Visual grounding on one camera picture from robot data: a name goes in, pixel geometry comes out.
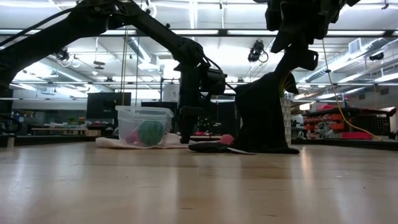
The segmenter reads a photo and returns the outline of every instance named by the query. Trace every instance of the wooden floor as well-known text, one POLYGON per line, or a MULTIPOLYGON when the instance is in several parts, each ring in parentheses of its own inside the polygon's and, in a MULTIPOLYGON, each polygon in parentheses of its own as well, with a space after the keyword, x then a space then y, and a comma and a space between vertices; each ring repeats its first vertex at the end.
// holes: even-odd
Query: wooden floor
POLYGON ((398 223, 398 153, 118 151, 93 143, 0 152, 0 223, 398 223))

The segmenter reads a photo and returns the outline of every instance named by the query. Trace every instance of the clear plastic bin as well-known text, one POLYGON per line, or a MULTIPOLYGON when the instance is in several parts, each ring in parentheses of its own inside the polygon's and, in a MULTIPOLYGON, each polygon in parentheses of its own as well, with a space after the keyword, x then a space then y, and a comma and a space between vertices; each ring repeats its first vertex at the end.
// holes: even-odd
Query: clear plastic bin
POLYGON ((172 127, 174 114, 168 108, 116 106, 118 111, 119 139, 125 140, 145 121, 160 121, 165 132, 172 127))

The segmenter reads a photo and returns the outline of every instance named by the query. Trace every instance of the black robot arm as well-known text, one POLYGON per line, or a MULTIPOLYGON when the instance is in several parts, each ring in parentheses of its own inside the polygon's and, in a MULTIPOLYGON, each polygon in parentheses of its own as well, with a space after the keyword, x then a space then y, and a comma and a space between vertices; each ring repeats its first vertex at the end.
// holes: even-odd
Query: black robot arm
MULTIPOLYGON (((175 34, 144 12, 134 1, 83 0, 74 8, 56 16, 67 12, 70 13, 64 20, 0 51, 0 85, 7 88, 19 71, 77 39, 98 36, 108 29, 133 25, 139 32, 163 45, 180 62, 175 68, 181 72, 177 116, 182 142, 188 142, 197 116, 203 111, 200 105, 201 83, 206 83, 207 90, 212 94, 223 93, 225 89, 223 72, 210 69, 210 59, 203 53, 203 47, 191 39, 175 34)), ((32 26, 8 38, 0 46, 37 27, 32 26)))

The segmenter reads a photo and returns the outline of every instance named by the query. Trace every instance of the green ball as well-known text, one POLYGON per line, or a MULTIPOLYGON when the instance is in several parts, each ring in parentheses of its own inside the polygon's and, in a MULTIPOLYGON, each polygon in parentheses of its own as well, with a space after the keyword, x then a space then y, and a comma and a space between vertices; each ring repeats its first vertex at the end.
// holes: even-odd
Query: green ball
POLYGON ((160 121, 144 121, 138 127, 138 138, 146 146, 155 146, 163 139, 164 127, 160 121))

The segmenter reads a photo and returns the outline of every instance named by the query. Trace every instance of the pink ball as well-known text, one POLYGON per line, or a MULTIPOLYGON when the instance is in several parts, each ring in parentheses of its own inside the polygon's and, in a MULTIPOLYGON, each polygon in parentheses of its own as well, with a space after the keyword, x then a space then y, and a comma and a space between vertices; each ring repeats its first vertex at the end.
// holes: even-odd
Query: pink ball
POLYGON ((234 140, 235 140, 235 138, 232 137, 232 135, 224 134, 224 135, 222 135, 222 137, 220 139, 220 143, 231 145, 234 142, 234 140))
POLYGON ((135 130, 131 134, 129 134, 125 139, 124 139, 128 144, 134 144, 135 142, 139 142, 138 138, 138 131, 135 130))

